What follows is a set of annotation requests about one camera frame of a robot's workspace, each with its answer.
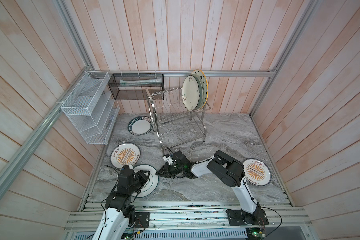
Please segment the white plate green outline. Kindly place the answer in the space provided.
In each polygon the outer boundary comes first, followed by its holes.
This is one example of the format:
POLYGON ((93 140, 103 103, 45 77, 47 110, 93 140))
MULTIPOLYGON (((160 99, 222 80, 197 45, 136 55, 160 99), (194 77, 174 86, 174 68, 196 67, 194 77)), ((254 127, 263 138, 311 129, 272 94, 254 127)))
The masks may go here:
POLYGON ((141 189, 141 192, 137 195, 137 193, 133 193, 133 197, 143 198, 151 194, 159 183, 159 177, 156 175, 156 169, 150 165, 139 165, 134 167, 134 172, 137 173, 138 171, 149 171, 150 176, 148 182, 144 185, 141 189))

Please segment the cream floral plate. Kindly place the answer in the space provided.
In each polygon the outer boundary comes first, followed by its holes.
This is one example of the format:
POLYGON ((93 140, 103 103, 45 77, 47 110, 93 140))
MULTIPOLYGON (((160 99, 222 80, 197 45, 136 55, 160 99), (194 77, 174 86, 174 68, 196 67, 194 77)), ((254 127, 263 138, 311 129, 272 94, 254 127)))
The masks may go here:
POLYGON ((199 104, 200 86, 196 75, 189 75, 183 82, 182 100, 188 111, 193 111, 199 104))

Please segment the mint green flower plate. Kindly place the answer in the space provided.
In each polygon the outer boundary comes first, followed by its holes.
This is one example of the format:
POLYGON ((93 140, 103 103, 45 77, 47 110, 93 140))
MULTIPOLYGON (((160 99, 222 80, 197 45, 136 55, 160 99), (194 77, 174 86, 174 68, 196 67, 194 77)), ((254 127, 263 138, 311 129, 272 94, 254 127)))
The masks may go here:
POLYGON ((192 74, 192 76, 196 79, 198 87, 199 87, 199 101, 198 101, 198 105, 195 108, 195 110, 198 110, 202 107, 202 101, 203 101, 203 86, 202 86, 202 82, 201 79, 198 75, 196 74, 192 74))

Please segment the star pattern orange rim plate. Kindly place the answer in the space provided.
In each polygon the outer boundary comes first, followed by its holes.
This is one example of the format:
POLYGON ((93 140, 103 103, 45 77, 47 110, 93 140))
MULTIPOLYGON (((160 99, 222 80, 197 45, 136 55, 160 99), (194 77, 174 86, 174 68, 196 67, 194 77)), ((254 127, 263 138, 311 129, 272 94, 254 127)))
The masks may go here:
POLYGON ((192 74, 196 74, 200 77, 201 82, 202 82, 202 86, 203 86, 203 101, 202 101, 202 107, 200 109, 202 109, 208 100, 208 96, 209 96, 209 85, 208 85, 208 80, 207 77, 205 76, 204 72, 201 70, 195 70, 192 72, 192 74))

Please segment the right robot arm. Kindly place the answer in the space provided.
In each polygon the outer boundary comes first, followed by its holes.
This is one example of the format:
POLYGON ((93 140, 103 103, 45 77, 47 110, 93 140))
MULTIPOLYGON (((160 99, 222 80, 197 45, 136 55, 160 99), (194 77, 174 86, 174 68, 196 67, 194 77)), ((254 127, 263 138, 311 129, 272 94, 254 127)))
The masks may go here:
POLYGON ((206 174, 214 174, 222 183, 231 187, 239 200, 240 210, 226 210, 231 226, 256 225, 265 212, 252 197, 245 179, 244 165, 230 155, 216 151, 206 160, 190 162, 180 151, 163 156, 166 161, 157 172, 158 177, 167 179, 196 179, 206 174))

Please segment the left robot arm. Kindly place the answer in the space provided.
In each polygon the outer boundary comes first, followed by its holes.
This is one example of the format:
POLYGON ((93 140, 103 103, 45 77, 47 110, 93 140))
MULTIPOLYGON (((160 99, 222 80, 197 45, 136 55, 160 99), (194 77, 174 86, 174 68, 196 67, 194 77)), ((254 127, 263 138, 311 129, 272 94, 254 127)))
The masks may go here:
POLYGON ((150 178, 150 171, 135 172, 124 165, 118 182, 105 199, 103 216, 93 236, 94 240, 120 240, 125 230, 135 222, 135 206, 132 194, 140 193, 150 178))

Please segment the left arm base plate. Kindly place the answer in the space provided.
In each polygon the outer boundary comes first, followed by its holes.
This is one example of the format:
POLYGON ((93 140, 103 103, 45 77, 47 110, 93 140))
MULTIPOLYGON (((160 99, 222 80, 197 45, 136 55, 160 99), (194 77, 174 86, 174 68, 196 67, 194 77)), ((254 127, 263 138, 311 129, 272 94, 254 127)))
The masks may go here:
POLYGON ((127 223, 126 228, 148 228, 150 222, 149 212, 137 212, 132 216, 125 217, 122 212, 113 211, 107 214, 106 225, 118 228, 122 223, 127 223))

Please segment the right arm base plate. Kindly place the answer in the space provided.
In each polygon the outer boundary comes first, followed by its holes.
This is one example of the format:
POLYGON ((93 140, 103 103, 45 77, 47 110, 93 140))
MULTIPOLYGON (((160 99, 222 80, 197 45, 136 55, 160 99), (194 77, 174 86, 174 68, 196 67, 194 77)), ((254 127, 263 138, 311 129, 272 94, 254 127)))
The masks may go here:
POLYGON ((226 210, 230 226, 266 226, 269 225, 268 217, 264 210, 249 214, 243 210, 226 210))

